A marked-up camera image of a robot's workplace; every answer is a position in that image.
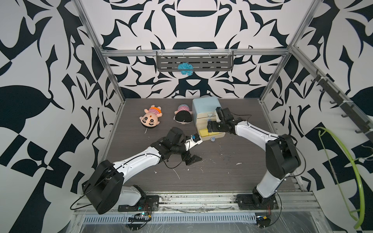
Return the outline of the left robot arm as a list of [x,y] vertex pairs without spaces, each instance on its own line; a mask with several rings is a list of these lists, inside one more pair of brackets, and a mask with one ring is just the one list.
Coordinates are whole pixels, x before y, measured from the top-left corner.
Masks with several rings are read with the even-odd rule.
[[100,215],[112,209],[120,196],[124,197],[125,206],[141,210],[147,199],[145,192],[137,185],[125,187],[125,182],[147,168],[166,163],[171,155],[179,155],[187,166],[200,162],[202,158],[190,150],[202,142],[198,134],[186,136],[180,128],[173,127],[165,137],[132,157],[114,163],[102,161],[84,185],[83,196]]

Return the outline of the light blue drawer box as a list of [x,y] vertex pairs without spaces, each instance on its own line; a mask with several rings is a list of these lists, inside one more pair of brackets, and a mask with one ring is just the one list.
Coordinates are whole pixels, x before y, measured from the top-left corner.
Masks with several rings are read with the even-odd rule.
[[[207,128],[207,122],[210,120],[216,120],[215,110],[217,107],[221,107],[220,102],[217,97],[202,97],[193,99],[192,101],[192,116],[194,124],[197,128],[198,134],[200,136],[199,130]],[[201,137],[202,141],[208,141],[210,138],[215,137],[222,138],[225,133],[210,133],[208,137]]]

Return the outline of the yellow sticky note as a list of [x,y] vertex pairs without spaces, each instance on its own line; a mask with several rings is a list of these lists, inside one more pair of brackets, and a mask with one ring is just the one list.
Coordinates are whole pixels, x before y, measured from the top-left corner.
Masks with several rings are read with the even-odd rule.
[[209,131],[208,131],[207,128],[199,130],[199,133],[200,133],[201,137],[208,137],[208,136],[210,136],[210,133],[209,133]]

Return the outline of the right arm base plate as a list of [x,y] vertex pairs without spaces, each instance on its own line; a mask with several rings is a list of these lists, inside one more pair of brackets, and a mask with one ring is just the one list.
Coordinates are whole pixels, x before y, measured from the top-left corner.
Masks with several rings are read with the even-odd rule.
[[240,210],[277,210],[279,209],[275,195],[262,198],[259,194],[238,194],[235,202]]

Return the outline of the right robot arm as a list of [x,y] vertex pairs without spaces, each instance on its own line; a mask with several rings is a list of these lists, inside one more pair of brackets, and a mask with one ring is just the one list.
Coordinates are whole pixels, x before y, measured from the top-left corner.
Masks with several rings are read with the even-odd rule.
[[262,205],[275,195],[277,188],[297,168],[301,159],[289,135],[271,134],[242,118],[234,118],[228,108],[217,107],[216,121],[209,121],[208,131],[225,132],[240,136],[265,151],[267,171],[261,182],[253,189],[253,204]]

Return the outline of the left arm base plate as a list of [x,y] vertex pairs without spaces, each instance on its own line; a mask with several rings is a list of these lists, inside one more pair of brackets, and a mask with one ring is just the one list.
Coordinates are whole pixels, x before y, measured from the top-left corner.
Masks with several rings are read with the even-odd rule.
[[133,206],[130,205],[119,205],[118,212],[145,212],[145,211],[157,211],[159,207],[158,195],[149,195],[141,197],[140,200]]

